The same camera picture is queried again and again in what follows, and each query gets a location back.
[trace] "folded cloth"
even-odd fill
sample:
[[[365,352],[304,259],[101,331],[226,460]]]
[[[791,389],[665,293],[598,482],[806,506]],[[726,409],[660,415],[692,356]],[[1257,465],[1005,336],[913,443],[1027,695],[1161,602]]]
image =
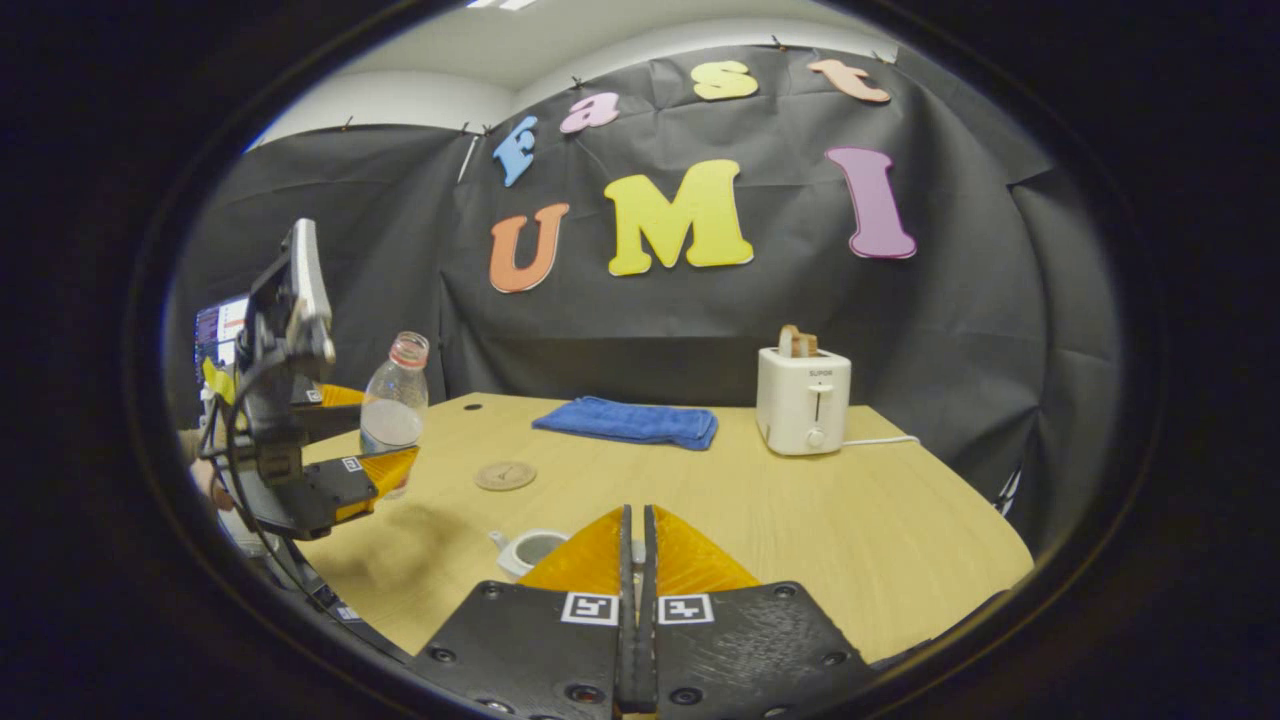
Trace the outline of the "folded cloth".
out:
[[[534,420],[534,428],[622,442],[669,442],[707,450],[719,421],[710,410],[677,410],[579,397]]]

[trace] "white cable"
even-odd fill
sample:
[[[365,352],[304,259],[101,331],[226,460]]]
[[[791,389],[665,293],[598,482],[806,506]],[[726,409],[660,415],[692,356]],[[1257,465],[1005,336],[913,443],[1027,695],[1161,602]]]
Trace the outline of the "white cable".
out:
[[[883,437],[878,439],[846,439],[841,445],[883,445],[888,442],[920,442],[915,436]]]

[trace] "orange letter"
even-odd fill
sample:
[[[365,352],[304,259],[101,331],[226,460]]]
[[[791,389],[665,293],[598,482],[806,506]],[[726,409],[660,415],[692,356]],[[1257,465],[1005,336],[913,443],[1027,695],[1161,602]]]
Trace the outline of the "orange letter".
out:
[[[840,60],[818,60],[809,63],[809,69],[827,76],[831,85],[845,95],[851,95],[868,102],[888,102],[888,92],[874,87],[867,87],[861,78],[867,77],[867,70],[850,68]]]
[[[568,213],[568,202],[548,205],[534,215],[538,220],[538,255],[527,268],[516,266],[516,241],[527,218],[516,215],[493,227],[493,255],[489,256],[489,283],[498,292],[525,292],[547,278],[556,264],[559,245],[559,219]]]

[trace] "screen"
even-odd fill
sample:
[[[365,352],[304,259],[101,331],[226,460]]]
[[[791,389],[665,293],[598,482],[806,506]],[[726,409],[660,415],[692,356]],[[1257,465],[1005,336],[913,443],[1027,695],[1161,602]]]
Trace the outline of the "screen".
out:
[[[196,382],[205,383],[205,357],[215,366],[236,364],[236,336],[244,327],[248,295],[239,295],[196,313]]]

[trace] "table surface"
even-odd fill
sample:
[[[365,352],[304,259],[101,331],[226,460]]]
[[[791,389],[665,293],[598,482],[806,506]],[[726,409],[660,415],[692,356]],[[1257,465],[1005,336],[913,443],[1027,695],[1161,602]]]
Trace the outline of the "table surface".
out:
[[[466,405],[480,404],[477,410]],[[762,583],[801,583],[864,660],[937,637],[1032,569],[1018,533],[959,475],[914,442],[774,455],[754,407],[713,407],[708,451],[535,430],[562,405],[472,393],[424,410],[421,452],[403,498],[333,534],[298,543],[370,625],[417,653],[476,583],[507,580],[488,534],[567,534],[630,503],[701,530]],[[849,409],[846,439],[904,434],[867,406]],[[308,446],[306,462],[358,454],[358,432]],[[524,488],[490,492],[475,474],[520,460]]]

